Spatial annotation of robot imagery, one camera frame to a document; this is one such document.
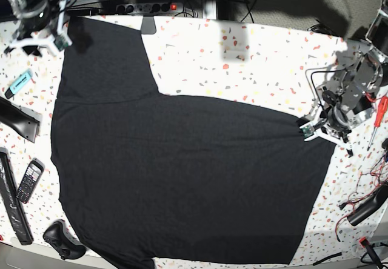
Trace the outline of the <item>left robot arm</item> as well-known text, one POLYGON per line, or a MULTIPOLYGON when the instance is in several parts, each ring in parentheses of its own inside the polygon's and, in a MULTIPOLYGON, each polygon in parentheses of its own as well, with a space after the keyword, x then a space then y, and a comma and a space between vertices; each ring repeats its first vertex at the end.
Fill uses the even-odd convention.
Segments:
POLYGON ((370 47, 356 51, 355 63, 330 71, 332 77, 327 82, 313 86, 315 115, 299 128, 305 141, 322 138, 352 155, 348 135, 373 117, 383 119, 387 101, 381 101, 378 108, 373 105, 380 88, 387 85, 387 0, 381 0, 365 39, 370 47))

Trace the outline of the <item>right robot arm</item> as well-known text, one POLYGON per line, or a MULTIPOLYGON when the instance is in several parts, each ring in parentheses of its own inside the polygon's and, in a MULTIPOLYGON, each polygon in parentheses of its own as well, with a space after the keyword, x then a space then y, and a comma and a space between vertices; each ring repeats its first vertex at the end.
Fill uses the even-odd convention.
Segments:
POLYGON ((46 48, 53 56, 72 45, 64 30, 64 15, 71 0, 8 0, 19 22, 18 29, 4 50, 9 54, 20 48, 27 55, 41 56, 46 48))

